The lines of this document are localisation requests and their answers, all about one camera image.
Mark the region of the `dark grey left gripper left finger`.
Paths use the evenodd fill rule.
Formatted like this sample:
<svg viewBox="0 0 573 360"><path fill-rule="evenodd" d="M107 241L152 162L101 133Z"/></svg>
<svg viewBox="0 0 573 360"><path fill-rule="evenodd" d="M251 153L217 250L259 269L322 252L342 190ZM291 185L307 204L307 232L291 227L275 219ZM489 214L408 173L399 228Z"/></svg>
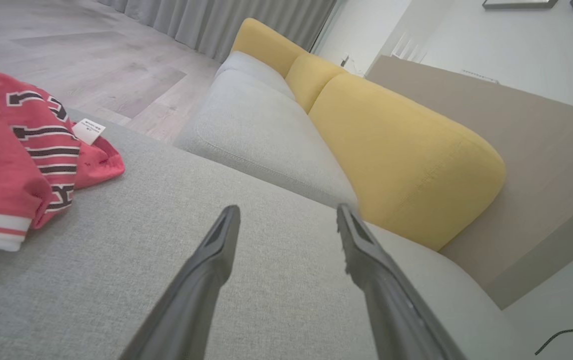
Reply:
<svg viewBox="0 0 573 360"><path fill-rule="evenodd" d="M126 346L122 360L202 360L236 257L240 208L225 207Z"/></svg>

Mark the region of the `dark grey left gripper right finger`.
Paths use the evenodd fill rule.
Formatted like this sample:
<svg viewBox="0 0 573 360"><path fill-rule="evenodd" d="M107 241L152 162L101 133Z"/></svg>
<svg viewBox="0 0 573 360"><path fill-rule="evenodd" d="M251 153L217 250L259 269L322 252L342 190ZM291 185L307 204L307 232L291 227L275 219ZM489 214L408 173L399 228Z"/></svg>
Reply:
<svg viewBox="0 0 573 360"><path fill-rule="evenodd" d="M464 360L421 294L360 217L337 207L346 273L364 293L380 360Z"/></svg>

